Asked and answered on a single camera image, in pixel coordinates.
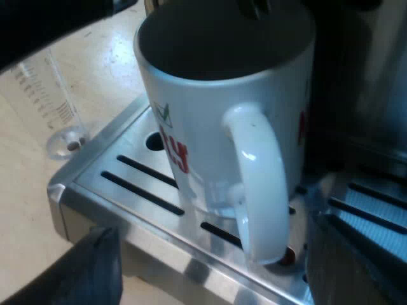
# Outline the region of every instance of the white mug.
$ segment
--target white mug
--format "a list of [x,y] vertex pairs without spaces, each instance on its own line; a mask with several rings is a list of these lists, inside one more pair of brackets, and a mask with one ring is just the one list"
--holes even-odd
[[174,0],[134,40],[179,192],[235,217],[245,254],[260,264],[286,251],[314,39],[314,21],[295,1],[257,21],[235,0]]

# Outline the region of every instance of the mug rim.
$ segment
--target mug rim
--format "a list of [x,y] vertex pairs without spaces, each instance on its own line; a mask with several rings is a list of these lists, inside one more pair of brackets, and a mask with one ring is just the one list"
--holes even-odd
[[162,79],[163,81],[166,81],[168,83],[177,83],[177,84],[182,83],[184,85],[210,87],[210,86],[238,85],[240,83],[254,81],[257,79],[261,79],[263,77],[267,77],[268,75],[277,72],[281,67],[287,65],[287,63],[292,62],[296,58],[298,58],[301,54],[303,54],[310,47],[310,45],[312,45],[315,42],[315,28],[316,28],[315,20],[312,16],[310,10],[307,7],[303,6],[303,9],[307,11],[308,16],[310,17],[310,22],[311,22],[311,39],[304,46],[304,49],[302,49],[295,56],[293,56],[285,61],[282,61],[282,62],[274,65],[271,68],[264,69],[262,71],[251,73],[251,74],[248,74],[245,76],[239,76],[237,78],[201,80],[201,79],[181,78],[179,76],[171,75],[167,72],[159,70],[146,59],[146,57],[143,55],[141,48],[140,48],[140,31],[141,31],[142,27],[144,26],[144,24],[146,23],[148,16],[142,21],[142,23],[140,24],[140,26],[137,28],[137,30],[135,32],[134,39],[133,39],[134,55],[135,55],[135,57],[137,59],[137,63],[139,65],[142,65],[148,72],[154,74],[157,78]]

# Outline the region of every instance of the green logo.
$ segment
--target green logo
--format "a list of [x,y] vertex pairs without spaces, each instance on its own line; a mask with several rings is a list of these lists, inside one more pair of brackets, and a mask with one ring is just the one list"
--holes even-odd
[[172,122],[171,122],[171,117],[170,117],[170,106],[168,104],[165,104],[165,107],[162,107],[158,105],[157,103],[155,104],[155,112],[157,117],[163,121],[164,124],[166,124],[168,127],[172,128]]

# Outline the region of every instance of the drip tray grate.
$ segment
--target drip tray grate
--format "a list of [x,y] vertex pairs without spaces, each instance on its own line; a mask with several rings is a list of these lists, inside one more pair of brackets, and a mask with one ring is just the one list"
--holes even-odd
[[[312,210],[337,208],[341,219],[372,239],[388,230],[400,241],[392,251],[407,261],[407,251],[402,251],[406,240],[400,238],[407,230],[406,205],[390,185],[404,187],[404,180],[385,176],[387,188],[378,190],[373,186],[383,175],[331,168],[337,172],[315,167],[297,187],[289,207],[286,256],[269,266],[246,261],[233,219],[203,213],[179,199],[146,97],[133,102],[63,167],[52,178],[48,195],[62,236],[76,242],[96,224],[119,226],[126,241],[124,272],[187,304],[313,304],[305,274]],[[372,189],[376,193],[365,191]],[[372,208],[369,200],[381,207]],[[366,230],[370,225],[376,231]]]

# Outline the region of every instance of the mug handle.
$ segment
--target mug handle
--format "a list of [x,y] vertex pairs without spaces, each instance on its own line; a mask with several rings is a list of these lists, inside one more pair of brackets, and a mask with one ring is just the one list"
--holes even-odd
[[235,144],[242,181],[228,190],[243,250],[249,260],[270,264],[281,259],[289,234],[284,164],[267,117],[254,104],[240,104],[223,116]]

